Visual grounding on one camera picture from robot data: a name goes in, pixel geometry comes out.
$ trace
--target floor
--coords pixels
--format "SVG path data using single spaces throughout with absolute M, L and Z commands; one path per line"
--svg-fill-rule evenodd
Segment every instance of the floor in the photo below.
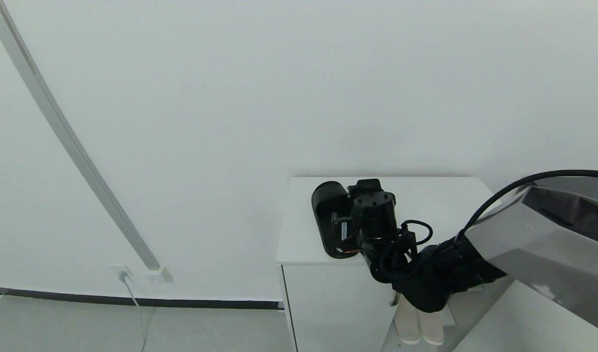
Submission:
M 282 310 L 142 308 L 145 352 L 290 352 Z M 140 352 L 134 306 L 0 298 L 0 352 Z

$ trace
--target black baseboard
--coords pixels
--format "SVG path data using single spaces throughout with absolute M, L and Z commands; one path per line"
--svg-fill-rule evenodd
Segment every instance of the black baseboard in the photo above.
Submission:
M 96 303 L 100 305 L 133 306 L 131 298 L 89 296 L 85 294 L 66 294 L 53 292 L 40 292 L 37 290 L 6 289 L 0 287 L 4 296 L 17 296 L 27 298 L 51 299 L 53 301 Z M 276 301 L 209 301 L 191 299 L 154 299 L 136 298 L 138 304 L 144 307 L 171 307 L 171 308 L 218 308 L 218 309 L 271 309 L 283 310 Z

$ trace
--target cabinet door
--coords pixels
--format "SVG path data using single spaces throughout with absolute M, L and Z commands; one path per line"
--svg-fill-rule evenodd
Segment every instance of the cabinet door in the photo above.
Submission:
M 298 352 L 378 352 L 397 307 L 365 265 L 283 265 Z

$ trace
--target wall outlet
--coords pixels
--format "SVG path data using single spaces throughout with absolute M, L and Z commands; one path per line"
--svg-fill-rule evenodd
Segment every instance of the wall outlet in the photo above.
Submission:
M 124 265 L 109 265 L 109 268 L 110 268 L 110 270 L 111 270 L 111 271 L 112 271 L 112 272 L 113 272 L 113 273 L 116 275 L 116 277 L 117 277 L 117 278 L 118 278 L 118 274 L 119 274 L 121 271 L 124 271 L 124 272 L 126 272 L 126 273 L 127 273 L 127 276 L 128 276 L 129 278 L 132 278 L 132 277 L 133 277 L 133 274 L 132 274 L 132 272 L 131 272 L 131 271 L 129 271 L 129 269 L 128 269 L 126 266 L 124 266 Z
M 158 270 L 147 271 L 145 276 L 149 281 L 156 284 L 166 284 L 173 281 L 171 274 L 169 274 L 169 271 L 164 266 L 160 266 Z

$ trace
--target cabinet top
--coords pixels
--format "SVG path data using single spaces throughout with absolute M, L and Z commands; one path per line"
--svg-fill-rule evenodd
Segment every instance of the cabinet top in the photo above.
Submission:
M 477 177 L 293 177 L 277 246 L 278 264 L 365 265 L 361 254 L 347 259 L 326 254 L 311 204 L 312 193 L 321 183 L 334 180 L 348 187 L 362 178 L 379 178 L 383 190 L 395 194 L 397 223 L 414 219 L 431 225 L 433 238 L 426 245 L 455 236 L 493 194 Z M 427 233 L 420 226 L 409 227 L 419 239 Z

